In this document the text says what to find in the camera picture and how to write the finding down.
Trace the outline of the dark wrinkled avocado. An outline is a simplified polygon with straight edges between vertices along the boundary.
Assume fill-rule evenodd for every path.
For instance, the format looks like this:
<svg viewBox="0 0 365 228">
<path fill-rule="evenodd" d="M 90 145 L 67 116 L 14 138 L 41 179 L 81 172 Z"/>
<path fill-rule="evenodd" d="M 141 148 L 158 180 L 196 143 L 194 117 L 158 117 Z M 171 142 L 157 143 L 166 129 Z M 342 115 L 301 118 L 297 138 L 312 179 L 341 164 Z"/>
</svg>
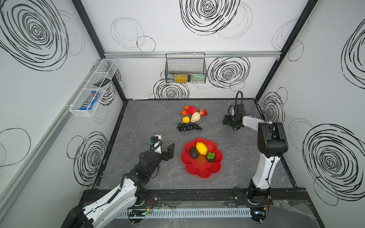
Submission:
<svg viewBox="0 0 365 228">
<path fill-rule="evenodd" d="M 189 156 L 192 158 L 192 159 L 197 159 L 199 157 L 199 152 L 198 150 L 196 149 L 196 147 L 191 147 L 190 150 L 189 150 Z"/>
</svg>

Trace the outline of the red strawberry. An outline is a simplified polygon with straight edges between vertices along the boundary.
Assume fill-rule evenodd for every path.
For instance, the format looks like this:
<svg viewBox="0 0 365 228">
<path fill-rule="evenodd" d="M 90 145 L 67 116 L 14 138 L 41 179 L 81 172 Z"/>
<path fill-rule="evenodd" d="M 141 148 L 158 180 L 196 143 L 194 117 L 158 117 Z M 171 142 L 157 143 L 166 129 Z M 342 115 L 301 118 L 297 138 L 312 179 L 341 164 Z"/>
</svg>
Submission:
<svg viewBox="0 0 365 228">
<path fill-rule="evenodd" d="M 205 109 L 201 108 L 199 110 L 199 114 L 200 114 L 200 116 L 207 116 L 208 115 L 208 112 Z"/>
</svg>

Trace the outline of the large yellow lemon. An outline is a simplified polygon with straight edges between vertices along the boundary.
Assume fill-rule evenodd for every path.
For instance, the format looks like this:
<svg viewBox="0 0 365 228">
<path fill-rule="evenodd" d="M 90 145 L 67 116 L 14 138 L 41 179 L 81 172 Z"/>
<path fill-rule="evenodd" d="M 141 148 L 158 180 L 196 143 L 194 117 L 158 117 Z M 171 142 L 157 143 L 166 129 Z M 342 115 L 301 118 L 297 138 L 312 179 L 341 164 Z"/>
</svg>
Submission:
<svg viewBox="0 0 365 228">
<path fill-rule="evenodd" d="M 195 148 L 199 154 L 206 155 L 208 153 L 208 147 L 203 142 L 197 142 Z"/>
</svg>

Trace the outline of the red flower shaped bowl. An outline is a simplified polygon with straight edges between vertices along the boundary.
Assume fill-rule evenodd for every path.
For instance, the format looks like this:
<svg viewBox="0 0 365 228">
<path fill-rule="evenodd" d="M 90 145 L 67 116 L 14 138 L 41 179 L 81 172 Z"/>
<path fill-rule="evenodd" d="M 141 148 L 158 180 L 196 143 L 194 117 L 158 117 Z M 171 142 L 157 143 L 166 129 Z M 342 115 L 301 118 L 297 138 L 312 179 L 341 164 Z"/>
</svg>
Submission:
<svg viewBox="0 0 365 228">
<path fill-rule="evenodd" d="M 208 153 L 215 153 L 216 160 L 214 163 L 209 163 L 206 160 L 206 155 L 199 154 L 197 159 L 192 159 L 189 156 L 189 150 L 191 147 L 195 147 L 197 142 L 203 142 L 208 147 Z M 223 161 L 223 154 L 218 149 L 215 142 L 205 140 L 203 138 L 196 138 L 194 141 L 190 141 L 185 144 L 184 151 L 181 154 L 181 161 L 185 165 L 186 171 L 191 175 L 197 175 L 202 179 L 208 179 L 212 174 L 219 173 L 221 171 L 221 162 Z"/>
</svg>

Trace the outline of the beige potato shaped fruit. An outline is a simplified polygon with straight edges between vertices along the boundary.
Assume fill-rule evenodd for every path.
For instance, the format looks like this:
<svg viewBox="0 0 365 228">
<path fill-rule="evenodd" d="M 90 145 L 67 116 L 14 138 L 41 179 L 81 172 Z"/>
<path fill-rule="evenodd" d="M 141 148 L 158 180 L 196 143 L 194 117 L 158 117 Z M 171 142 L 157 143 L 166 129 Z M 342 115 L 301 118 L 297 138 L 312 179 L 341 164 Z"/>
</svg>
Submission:
<svg viewBox="0 0 365 228">
<path fill-rule="evenodd" d="M 195 112 L 195 113 L 192 114 L 190 122 L 195 123 L 195 122 L 199 121 L 200 118 L 201 118 L 201 115 L 199 114 L 199 112 Z"/>
</svg>

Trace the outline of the dark purple plum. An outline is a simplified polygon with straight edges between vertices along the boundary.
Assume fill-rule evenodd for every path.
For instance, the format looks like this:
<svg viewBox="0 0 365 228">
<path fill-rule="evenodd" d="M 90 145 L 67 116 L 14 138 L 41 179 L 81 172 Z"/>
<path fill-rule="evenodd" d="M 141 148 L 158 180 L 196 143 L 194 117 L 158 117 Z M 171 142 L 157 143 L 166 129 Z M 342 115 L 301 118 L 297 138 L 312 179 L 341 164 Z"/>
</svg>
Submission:
<svg viewBox="0 0 365 228">
<path fill-rule="evenodd" d="M 206 160 L 207 160 L 207 162 L 209 162 L 209 163 L 214 163 L 214 162 L 215 162 L 215 160 L 216 160 L 216 155 L 215 155 L 215 153 L 207 153 L 207 155 L 206 155 Z"/>
</svg>

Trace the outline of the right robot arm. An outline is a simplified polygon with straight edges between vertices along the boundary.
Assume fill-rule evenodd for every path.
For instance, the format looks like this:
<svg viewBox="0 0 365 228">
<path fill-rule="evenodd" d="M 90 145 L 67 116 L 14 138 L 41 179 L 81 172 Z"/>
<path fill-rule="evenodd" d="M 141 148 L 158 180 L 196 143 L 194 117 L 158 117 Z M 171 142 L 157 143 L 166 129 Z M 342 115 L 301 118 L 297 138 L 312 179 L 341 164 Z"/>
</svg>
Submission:
<svg viewBox="0 0 365 228">
<path fill-rule="evenodd" d="M 275 167 L 289 148 L 283 123 L 247 115 L 243 104 L 231 105 L 222 123 L 234 130 L 249 127 L 258 133 L 259 164 L 247 191 L 249 202 L 257 205 L 260 200 L 269 198 Z"/>
</svg>

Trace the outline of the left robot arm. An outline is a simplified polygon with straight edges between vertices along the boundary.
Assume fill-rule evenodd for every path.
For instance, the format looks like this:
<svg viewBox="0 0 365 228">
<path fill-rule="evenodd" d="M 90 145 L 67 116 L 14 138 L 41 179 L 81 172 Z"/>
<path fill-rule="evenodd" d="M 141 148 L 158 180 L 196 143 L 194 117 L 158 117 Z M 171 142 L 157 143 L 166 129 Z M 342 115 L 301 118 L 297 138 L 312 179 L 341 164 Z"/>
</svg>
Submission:
<svg viewBox="0 0 365 228">
<path fill-rule="evenodd" d="M 147 152 L 138 155 L 138 164 L 122 175 L 121 182 L 106 195 L 85 206 L 76 206 L 66 216 L 62 228 L 104 228 L 121 212 L 142 204 L 145 198 L 145 186 L 155 170 L 159 170 L 161 161 L 174 157 L 175 144 L 166 151 L 161 150 L 162 140 L 155 140 Z"/>
</svg>

